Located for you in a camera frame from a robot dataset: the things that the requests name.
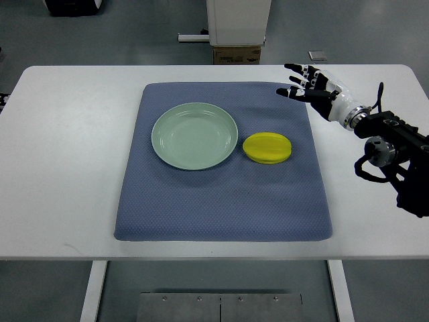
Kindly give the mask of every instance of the white table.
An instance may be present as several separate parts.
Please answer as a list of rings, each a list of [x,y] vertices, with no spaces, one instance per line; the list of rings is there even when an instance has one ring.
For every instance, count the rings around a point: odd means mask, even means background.
[[[402,65],[320,65],[366,105],[429,133],[429,100]],[[307,242],[117,241],[121,184],[141,94],[173,81],[289,83],[283,66],[35,66],[0,115],[0,258],[429,258],[429,218],[395,206],[389,184],[355,176],[365,140],[308,106],[333,235]]]

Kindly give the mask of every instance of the plate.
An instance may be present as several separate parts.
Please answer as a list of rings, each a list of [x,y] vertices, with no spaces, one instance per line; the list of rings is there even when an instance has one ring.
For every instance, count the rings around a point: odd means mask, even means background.
[[[166,163],[202,170],[221,163],[235,149],[238,129],[223,109],[208,103],[186,103],[166,111],[152,129],[152,146]]]

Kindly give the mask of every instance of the blue cloth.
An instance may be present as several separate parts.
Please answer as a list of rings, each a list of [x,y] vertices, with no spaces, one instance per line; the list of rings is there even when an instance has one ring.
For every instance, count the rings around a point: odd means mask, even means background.
[[[115,237],[129,241],[290,242],[332,235],[326,195],[304,103],[275,93],[279,83],[158,83],[146,86],[135,123]],[[212,168],[186,171],[162,161],[151,130],[167,110],[210,103],[239,130],[233,153]],[[246,157],[256,132],[283,134],[292,155],[279,164]]]

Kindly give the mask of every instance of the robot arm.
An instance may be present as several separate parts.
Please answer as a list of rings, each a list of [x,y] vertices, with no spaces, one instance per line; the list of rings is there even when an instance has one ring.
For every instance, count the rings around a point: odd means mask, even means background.
[[[365,180],[390,182],[398,195],[397,206],[417,217],[429,216],[426,198],[429,197],[429,136],[418,133],[391,111],[381,110],[383,83],[377,102],[364,106],[356,101],[346,86],[328,72],[313,66],[285,64],[303,78],[290,77],[298,84],[290,89],[278,89],[277,94],[310,103],[328,121],[337,121],[354,131],[359,138],[369,138],[365,155],[356,161],[355,173]],[[378,113],[371,111],[378,107]],[[373,176],[362,169],[366,161],[380,168],[385,177]],[[408,169],[401,166],[410,162]]]

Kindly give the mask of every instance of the small box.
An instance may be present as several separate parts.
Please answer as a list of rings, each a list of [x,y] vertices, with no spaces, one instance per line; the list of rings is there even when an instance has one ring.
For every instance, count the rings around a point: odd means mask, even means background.
[[[261,46],[213,47],[214,65],[259,65]]]

